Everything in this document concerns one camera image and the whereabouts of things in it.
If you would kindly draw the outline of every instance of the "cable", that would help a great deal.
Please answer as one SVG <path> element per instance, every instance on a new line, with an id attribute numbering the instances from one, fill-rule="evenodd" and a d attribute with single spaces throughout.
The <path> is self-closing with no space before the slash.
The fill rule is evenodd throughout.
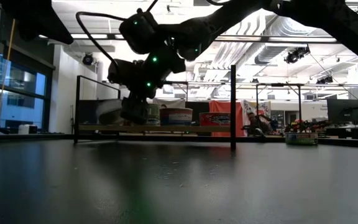
<path id="1" fill-rule="evenodd" d="M 6 74 L 7 74 L 7 66 L 9 64 L 9 60 L 11 59 L 12 41 L 13 41 L 13 34 L 14 34 L 14 31 L 15 31 L 15 24 L 16 24 L 16 20 L 13 19 L 12 30 L 11 30 L 11 39 L 9 40 L 9 46 L 7 48 L 7 57 L 6 57 L 6 65 L 5 65 L 5 70 L 4 70 L 4 78 L 2 79 L 1 97 L 0 97 L 0 115 L 1 115 L 2 98 L 4 97 L 5 78 L 6 78 Z"/>
<path id="2" fill-rule="evenodd" d="M 231 0 L 230 1 L 225 1 L 225 2 L 216 2 L 214 0 L 205 0 L 205 1 L 207 1 L 208 3 L 210 3 L 213 6 L 224 6 L 227 3 L 229 3 Z"/>
<path id="3" fill-rule="evenodd" d="M 103 14 L 103 13 L 96 13 L 96 12 L 77 12 L 75 14 L 75 18 L 78 22 L 78 24 L 80 25 L 80 27 L 82 28 L 82 30 L 84 31 L 84 33 L 88 36 L 88 38 L 90 39 L 90 41 L 92 41 L 92 43 L 104 54 L 104 56 L 106 56 L 108 59 L 110 59 L 111 63 L 115 66 L 116 68 L 116 72 L 118 72 L 118 64 L 117 62 L 102 48 L 102 46 L 100 46 L 98 44 L 98 42 L 92 37 L 92 35 L 89 33 L 89 31 L 87 30 L 87 28 L 84 26 L 84 24 L 82 23 L 81 20 L 81 16 L 96 16 L 96 17 L 107 17 L 110 19 L 115 19 L 115 20 L 119 20 L 119 21 L 125 21 L 124 18 L 121 17 L 117 17 L 117 16 L 112 16 L 109 14 Z"/>
<path id="4" fill-rule="evenodd" d="M 149 8 L 146 10 L 146 12 L 150 12 L 150 10 L 152 10 L 152 8 L 154 7 L 155 3 L 157 3 L 157 2 L 158 2 L 158 0 L 154 0 L 152 2 L 152 4 L 149 6 Z"/>

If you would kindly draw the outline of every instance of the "poster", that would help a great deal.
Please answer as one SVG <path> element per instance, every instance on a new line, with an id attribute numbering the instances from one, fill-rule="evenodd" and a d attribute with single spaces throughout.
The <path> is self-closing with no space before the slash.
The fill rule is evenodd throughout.
<path id="1" fill-rule="evenodd" d="M 241 106 L 242 106 L 242 111 L 243 111 L 243 125 L 250 125 L 250 121 L 248 119 L 248 113 L 253 113 L 254 115 L 256 115 L 256 102 L 249 102 L 246 100 L 243 100 L 241 102 Z M 272 114 L 272 106 L 271 106 L 271 102 L 266 101 L 266 102 L 260 102 L 259 103 L 259 115 L 264 115 L 266 117 L 270 117 L 270 115 Z M 265 122 L 267 124 L 269 124 L 269 122 L 265 119 L 265 118 L 260 118 L 260 120 L 262 122 Z"/>

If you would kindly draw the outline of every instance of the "wooden board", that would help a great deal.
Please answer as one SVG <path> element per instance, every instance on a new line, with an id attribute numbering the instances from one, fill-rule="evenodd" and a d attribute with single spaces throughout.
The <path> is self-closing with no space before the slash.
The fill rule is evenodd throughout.
<path id="1" fill-rule="evenodd" d="M 197 134 L 167 134 L 167 133 L 121 133 L 121 136 L 163 136 L 163 137 L 181 137 L 181 136 L 186 136 L 186 137 L 198 137 Z"/>
<path id="2" fill-rule="evenodd" d="M 230 132 L 230 126 L 181 127 L 181 126 L 108 126 L 80 125 L 82 131 L 180 131 L 191 133 Z"/>

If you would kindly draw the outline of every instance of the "shelf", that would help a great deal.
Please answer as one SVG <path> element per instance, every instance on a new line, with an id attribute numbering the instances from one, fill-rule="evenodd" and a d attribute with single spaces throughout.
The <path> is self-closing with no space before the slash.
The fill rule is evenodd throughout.
<path id="1" fill-rule="evenodd" d="M 108 126 L 80 125 L 82 131 L 181 131 L 190 133 L 230 132 L 230 126 L 185 127 L 185 126 Z"/>

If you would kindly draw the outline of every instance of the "red object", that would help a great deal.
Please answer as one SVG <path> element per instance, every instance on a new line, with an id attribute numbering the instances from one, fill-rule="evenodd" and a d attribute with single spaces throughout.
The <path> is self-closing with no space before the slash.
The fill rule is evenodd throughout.
<path id="1" fill-rule="evenodd" d="M 230 126 L 229 113 L 200 113 L 201 126 Z"/>
<path id="2" fill-rule="evenodd" d="M 230 102 L 209 102 L 209 112 L 212 113 L 230 113 Z M 236 103 L 236 136 L 244 137 L 245 133 L 242 128 L 242 107 L 241 103 Z M 230 137 L 230 133 L 212 133 L 213 137 Z"/>

